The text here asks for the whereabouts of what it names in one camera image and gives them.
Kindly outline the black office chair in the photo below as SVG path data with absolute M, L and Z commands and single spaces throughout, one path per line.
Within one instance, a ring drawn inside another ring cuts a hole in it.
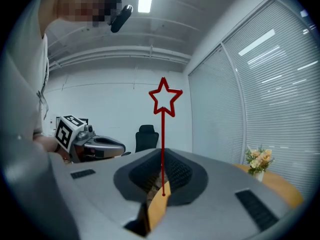
M 135 152 L 155 149 L 159 140 L 159 133 L 155 132 L 151 124 L 141 125 L 135 134 Z

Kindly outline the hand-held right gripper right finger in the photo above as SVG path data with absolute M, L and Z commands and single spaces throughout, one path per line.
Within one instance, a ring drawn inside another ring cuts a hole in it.
M 164 237 L 247 239 L 290 211 L 278 194 L 234 165 L 170 149 L 164 157 L 171 190 Z

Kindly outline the white ceiling pipe run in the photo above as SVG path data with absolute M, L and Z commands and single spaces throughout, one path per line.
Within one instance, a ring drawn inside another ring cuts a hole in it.
M 55 70 L 78 63 L 114 58 L 156 59 L 186 65 L 190 61 L 191 56 L 185 53 L 153 46 L 106 46 L 77 52 L 58 60 L 51 60 L 49 68 Z

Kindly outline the flower bouquet in white vase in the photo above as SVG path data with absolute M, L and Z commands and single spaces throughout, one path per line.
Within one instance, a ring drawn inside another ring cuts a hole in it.
M 247 173 L 259 182 L 263 181 L 264 173 L 275 160 L 271 149 L 264 149 L 262 145 L 257 149 L 249 147 L 245 150 L 245 161 L 249 165 Z

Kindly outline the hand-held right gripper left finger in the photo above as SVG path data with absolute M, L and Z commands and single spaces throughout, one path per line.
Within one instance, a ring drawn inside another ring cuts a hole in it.
M 160 150 L 66 165 L 51 153 L 51 170 L 71 216 L 75 236 L 67 240 L 162 240 L 150 231 L 145 210 L 153 179 L 160 173 Z

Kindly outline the person's left forearm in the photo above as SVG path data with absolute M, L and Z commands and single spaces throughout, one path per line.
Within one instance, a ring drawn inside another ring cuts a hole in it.
M 69 153 L 60 146 L 54 137 L 44 136 L 42 134 L 34 134 L 33 141 L 40 144 L 45 151 L 59 154 L 65 164 L 71 163 Z

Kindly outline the person's white shirt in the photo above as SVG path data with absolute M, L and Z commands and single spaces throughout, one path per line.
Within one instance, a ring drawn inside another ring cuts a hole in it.
M 0 55 L 0 134 L 32 140 L 42 132 L 41 106 L 48 81 L 48 40 L 32 0 L 15 23 Z

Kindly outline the glass partition with blinds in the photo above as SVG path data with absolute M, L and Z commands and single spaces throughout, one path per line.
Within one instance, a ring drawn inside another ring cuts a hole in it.
M 320 182 L 320 33 L 297 0 L 266 0 L 189 74 L 192 150 L 271 172 L 304 198 Z

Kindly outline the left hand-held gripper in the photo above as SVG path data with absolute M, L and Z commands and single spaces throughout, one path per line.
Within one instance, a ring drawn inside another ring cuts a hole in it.
M 105 136 L 95 136 L 91 125 L 73 115 L 61 116 L 54 134 L 72 163 L 113 158 L 126 152 L 123 143 Z

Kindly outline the red pole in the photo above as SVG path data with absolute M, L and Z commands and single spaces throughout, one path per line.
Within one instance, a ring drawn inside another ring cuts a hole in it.
M 156 94 L 160 94 L 162 90 L 166 93 L 173 95 L 169 100 L 169 108 L 166 106 L 159 107 L 159 100 L 156 98 Z M 162 196 L 166 196 L 165 191 L 165 118 L 166 114 L 174 118 L 176 116 L 175 112 L 175 101 L 183 94 L 182 89 L 170 88 L 167 79 L 163 76 L 159 82 L 157 89 L 148 92 L 149 96 L 154 101 L 153 114 L 161 115 L 161 187 Z

